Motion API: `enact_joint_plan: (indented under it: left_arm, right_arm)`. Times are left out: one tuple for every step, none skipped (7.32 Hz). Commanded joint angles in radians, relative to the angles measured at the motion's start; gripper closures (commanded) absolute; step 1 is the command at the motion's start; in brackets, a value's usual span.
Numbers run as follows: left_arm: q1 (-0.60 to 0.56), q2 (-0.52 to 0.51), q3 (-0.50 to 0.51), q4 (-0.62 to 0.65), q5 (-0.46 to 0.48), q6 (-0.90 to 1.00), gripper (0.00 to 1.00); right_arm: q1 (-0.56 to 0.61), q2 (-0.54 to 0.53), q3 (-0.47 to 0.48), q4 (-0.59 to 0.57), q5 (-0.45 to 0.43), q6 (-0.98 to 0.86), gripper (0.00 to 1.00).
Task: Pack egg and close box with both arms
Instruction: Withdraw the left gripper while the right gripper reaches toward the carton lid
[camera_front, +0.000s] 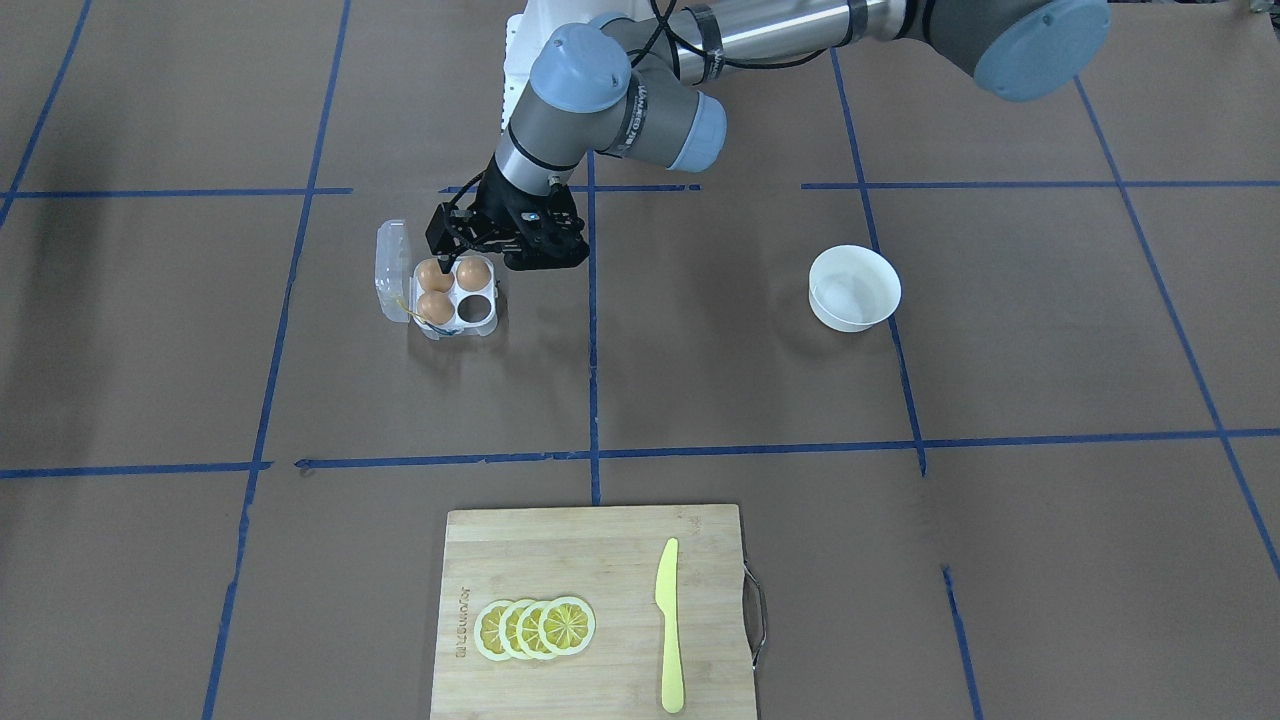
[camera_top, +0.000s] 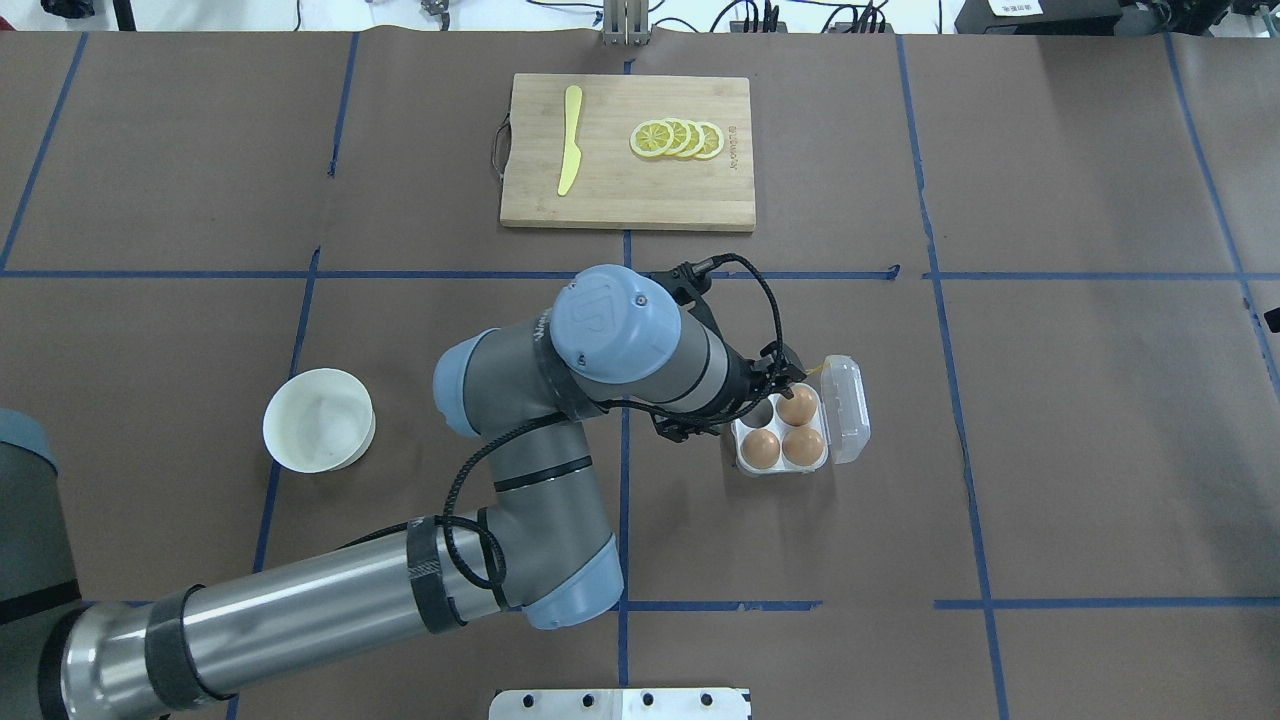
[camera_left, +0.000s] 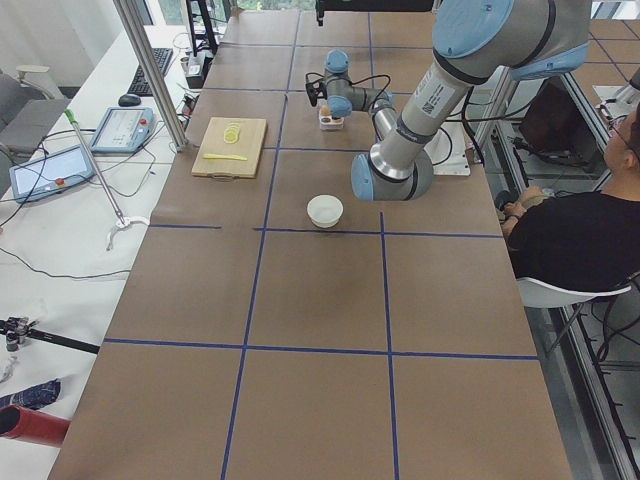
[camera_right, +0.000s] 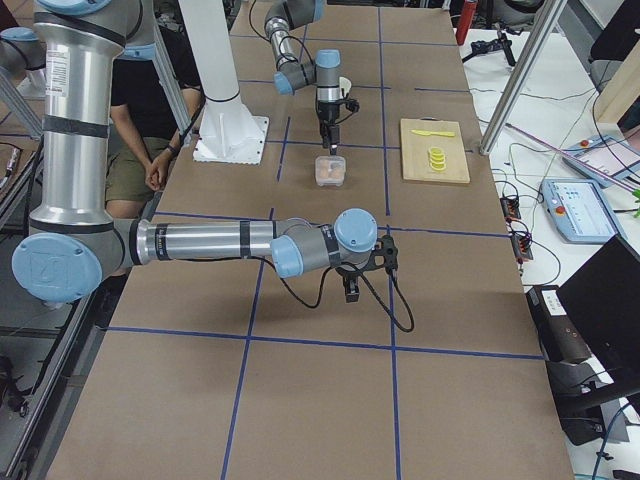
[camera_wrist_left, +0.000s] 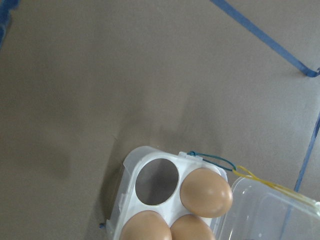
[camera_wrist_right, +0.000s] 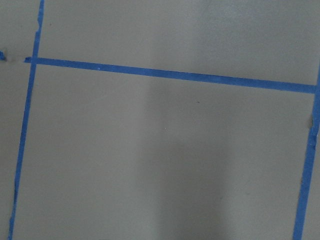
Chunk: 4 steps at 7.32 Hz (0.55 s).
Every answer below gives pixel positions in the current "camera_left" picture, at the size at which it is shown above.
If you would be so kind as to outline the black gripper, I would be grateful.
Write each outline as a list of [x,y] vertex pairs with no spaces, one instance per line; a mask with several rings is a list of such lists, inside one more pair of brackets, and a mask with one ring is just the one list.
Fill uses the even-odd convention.
[[318,92],[319,92],[318,97],[320,99],[327,100],[329,98],[327,86],[324,82],[319,83]]

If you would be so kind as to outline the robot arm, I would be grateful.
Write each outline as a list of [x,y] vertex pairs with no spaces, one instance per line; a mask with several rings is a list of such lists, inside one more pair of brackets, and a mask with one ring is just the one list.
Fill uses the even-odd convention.
[[324,99],[334,118],[367,112],[380,137],[352,162],[354,195],[365,201],[423,195],[434,176],[425,147],[471,88],[499,67],[516,81],[578,68],[587,56],[590,18],[588,1],[447,1],[432,30],[433,63],[401,112],[385,90],[356,86],[348,55],[330,51],[323,74],[306,84],[310,103]]

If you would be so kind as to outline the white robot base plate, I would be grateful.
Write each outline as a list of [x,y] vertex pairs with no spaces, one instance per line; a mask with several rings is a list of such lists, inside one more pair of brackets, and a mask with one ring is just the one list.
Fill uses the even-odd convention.
[[438,176],[464,176],[471,174],[466,155],[464,130],[458,123],[445,123],[425,147]]

